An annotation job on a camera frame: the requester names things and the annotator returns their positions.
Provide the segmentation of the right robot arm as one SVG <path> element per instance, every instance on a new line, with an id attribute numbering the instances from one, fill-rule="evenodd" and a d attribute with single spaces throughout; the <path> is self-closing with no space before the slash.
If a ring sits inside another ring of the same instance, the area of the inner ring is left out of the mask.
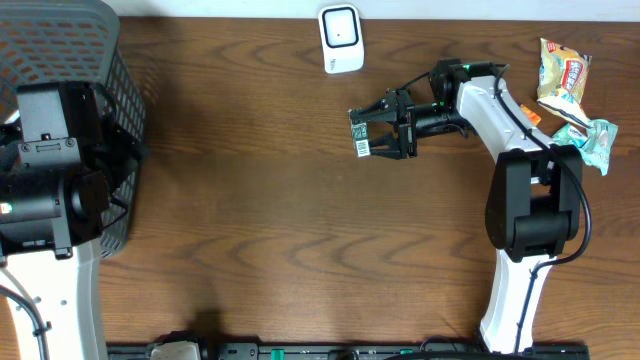
<path id="1" fill-rule="evenodd" d="M 349 110 L 348 118 L 360 157 L 415 157 L 420 139 L 453 132 L 481 139 L 495 163 L 485 228 L 496 270 L 480 342 L 489 353 L 522 355 L 533 346 L 546 278 L 578 232 L 585 195 L 579 152 L 530 122 L 508 92 L 505 70 L 493 62 L 440 60 L 424 75 L 432 103 L 415 103 L 404 85 Z"/>

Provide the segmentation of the teal candy packet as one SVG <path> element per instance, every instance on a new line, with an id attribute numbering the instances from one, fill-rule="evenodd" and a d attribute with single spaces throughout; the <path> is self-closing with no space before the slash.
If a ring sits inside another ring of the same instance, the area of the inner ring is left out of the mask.
<path id="1" fill-rule="evenodd" d="M 588 137 L 573 125 L 566 124 L 552 136 L 552 140 L 561 146 L 573 145 L 576 148 L 581 148 L 587 142 Z"/>

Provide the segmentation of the light green snack packet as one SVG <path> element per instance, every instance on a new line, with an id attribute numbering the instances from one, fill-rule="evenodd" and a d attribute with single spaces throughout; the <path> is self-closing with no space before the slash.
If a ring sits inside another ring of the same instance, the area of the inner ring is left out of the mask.
<path id="1" fill-rule="evenodd" d="M 602 176 L 609 171 L 611 148 L 618 134 L 618 126 L 605 119 L 593 119 L 578 149 L 584 162 L 598 168 Z"/>

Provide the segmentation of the orange candy packet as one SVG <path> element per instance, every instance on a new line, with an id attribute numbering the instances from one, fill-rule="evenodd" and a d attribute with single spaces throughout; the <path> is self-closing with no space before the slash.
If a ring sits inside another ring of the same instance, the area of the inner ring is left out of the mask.
<path id="1" fill-rule="evenodd" d="M 533 126 L 537 126 L 541 122 L 541 117 L 524 104 L 520 105 L 520 109 L 527 116 Z"/>

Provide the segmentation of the black round-logo snack packet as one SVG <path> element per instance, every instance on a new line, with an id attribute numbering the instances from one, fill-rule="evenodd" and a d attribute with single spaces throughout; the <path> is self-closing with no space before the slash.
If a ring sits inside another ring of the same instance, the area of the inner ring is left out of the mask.
<path id="1" fill-rule="evenodd" d="M 348 111 L 351 136 L 353 140 L 354 149 L 358 158 L 367 157 L 371 155 L 369 145 L 368 125 L 365 120 L 358 120 L 354 110 Z"/>

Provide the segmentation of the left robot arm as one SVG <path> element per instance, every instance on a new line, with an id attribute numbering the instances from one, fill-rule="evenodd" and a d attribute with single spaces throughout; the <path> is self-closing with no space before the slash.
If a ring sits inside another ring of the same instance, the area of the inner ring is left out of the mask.
<path id="1" fill-rule="evenodd" d="M 22 85 L 1 125 L 1 294 L 23 359 L 105 359 L 105 253 L 125 237 L 141 140 L 99 82 Z"/>

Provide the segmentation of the large yellow snack bag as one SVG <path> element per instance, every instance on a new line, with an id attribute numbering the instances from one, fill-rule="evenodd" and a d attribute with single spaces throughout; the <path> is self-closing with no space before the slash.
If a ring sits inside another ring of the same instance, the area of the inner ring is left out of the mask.
<path id="1" fill-rule="evenodd" d="M 581 102 L 592 56 L 556 42 L 540 39 L 539 84 L 536 102 L 565 121 L 590 128 Z"/>

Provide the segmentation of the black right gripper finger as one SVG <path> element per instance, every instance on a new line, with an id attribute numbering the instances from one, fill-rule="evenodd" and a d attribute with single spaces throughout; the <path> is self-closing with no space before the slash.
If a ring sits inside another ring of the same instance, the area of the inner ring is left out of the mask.
<path id="1" fill-rule="evenodd" d="M 379 156 L 388 159 L 400 160 L 402 153 L 399 142 L 393 133 L 369 141 L 369 151 L 371 156 Z"/>
<path id="2" fill-rule="evenodd" d="M 349 120 L 352 125 L 363 123 L 395 124 L 398 121 L 398 92 L 389 90 L 380 100 L 368 107 L 350 109 Z"/>

